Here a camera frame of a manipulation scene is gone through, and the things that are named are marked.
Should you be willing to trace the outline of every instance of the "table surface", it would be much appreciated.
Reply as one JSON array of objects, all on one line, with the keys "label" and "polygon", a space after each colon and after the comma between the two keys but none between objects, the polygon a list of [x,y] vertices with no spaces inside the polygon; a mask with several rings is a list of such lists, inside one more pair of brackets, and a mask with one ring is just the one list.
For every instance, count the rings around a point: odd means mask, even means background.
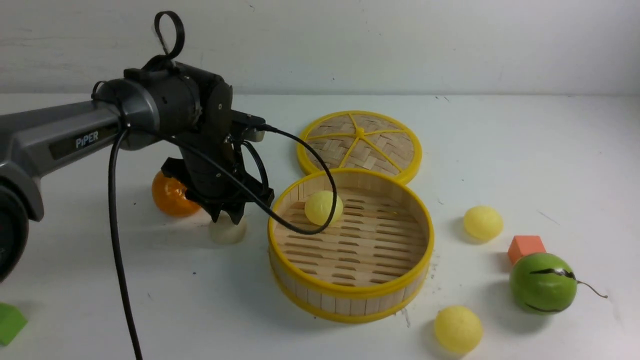
[{"label": "table surface", "polygon": [[[0,112],[87,98],[0,95]],[[428,279],[395,316],[364,325],[316,319],[277,288],[259,208],[247,208],[242,243],[216,246],[206,213],[174,220],[152,202],[151,181],[178,150],[158,143],[123,152],[120,238],[145,359],[447,359],[433,340],[433,319],[455,304],[484,325],[468,360],[640,352],[640,98],[247,95],[236,96],[234,108],[293,133],[340,110],[376,111],[412,128],[424,158],[409,187],[430,210],[436,234]],[[267,135],[257,148],[277,195],[302,176],[292,142]],[[31,224],[22,261],[0,286],[0,301],[29,318],[0,348],[3,360],[133,358],[109,237],[108,155],[105,149],[42,179],[45,218]],[[473,245],[461,217],[479,204],[498,209],[505,228]],[[580,286],[558,315],[519,310],[506,257],[515,234],[540,235],[609,298]]]}]

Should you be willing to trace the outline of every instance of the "orange block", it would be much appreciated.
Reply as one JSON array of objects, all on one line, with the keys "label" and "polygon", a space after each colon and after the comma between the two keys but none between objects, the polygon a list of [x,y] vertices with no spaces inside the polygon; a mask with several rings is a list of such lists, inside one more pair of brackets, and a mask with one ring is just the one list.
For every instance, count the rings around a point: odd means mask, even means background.
[{"label": "orange block", "polygon": [[509,260],[514,265],[523,256],[535,254],[537,252],[547,252],[542,244],[542,239],[537,235],[516,235],[509,246]]}]

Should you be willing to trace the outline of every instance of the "robotic arm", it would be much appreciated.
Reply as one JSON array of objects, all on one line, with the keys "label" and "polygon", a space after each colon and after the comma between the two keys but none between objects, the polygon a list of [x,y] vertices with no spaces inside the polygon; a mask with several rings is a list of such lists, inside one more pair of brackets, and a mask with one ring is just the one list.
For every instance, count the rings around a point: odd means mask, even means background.
[{"label": "robotic arm", "polygon": [[[159,19],[171,16],[177,30],[169,53],[159,33]],[[232,87],[216,74],[173,61],[184,45],[182,23],[174,13],[156,15],[156,33],[165,55],[142,69],[94,88],[92,100],[0,116],[0,282],[14,268],[26,245],[29,220],[40,221],[44,207],[40,178],[113,144],[127,126],[174,136],[220,164],[267,205],[273,190],[244,169],[241,144],[259,142],[264,119],[231,109]],[[132,132],[122,148],[138,150],[157,141]],[[181,149],[161,170],[186,188],[186,197],[211,219],[227,212],[237,224],[251,198],[208,162]]]}]

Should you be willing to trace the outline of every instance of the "piper logo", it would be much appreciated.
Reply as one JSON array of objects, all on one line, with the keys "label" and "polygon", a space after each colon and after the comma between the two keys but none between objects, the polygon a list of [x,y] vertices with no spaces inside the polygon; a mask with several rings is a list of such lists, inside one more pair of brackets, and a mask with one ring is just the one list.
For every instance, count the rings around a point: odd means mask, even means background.
[{"label": "piper logo", "polygon": [[83,147],[90,145],[98,141],[98,132],[94,131],[90,134],[81,136],[76,139],[76,149],[82,149]]}]

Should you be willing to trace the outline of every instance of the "bamboo steamer basket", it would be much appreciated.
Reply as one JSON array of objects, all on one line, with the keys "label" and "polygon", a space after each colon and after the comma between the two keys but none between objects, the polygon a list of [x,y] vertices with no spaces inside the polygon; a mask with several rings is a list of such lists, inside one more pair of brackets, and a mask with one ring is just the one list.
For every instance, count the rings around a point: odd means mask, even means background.
[{"label": "bamboo steamer basket", "polygon": [[[369,111],[340,111],[323,116],[300,134],[329,168],[362,168],[406,184],[422,161],[420,142],[396,119]],[[298,163],[306,174],[322,171],[318,160],[302,145]]]},{"label": "bamboo steamer basket", "polygon": [[[418,294],[429,268],[434,234],[429,212],[405,185],[368,170],[332,170],[344,211],[322,233],[307,236],[268,223],[269,260],[280,289],[302,309],[346,323],[398,312]],[[313,229],[306,199],[331,191],[324,172],[291,185],[273,209]]]}]

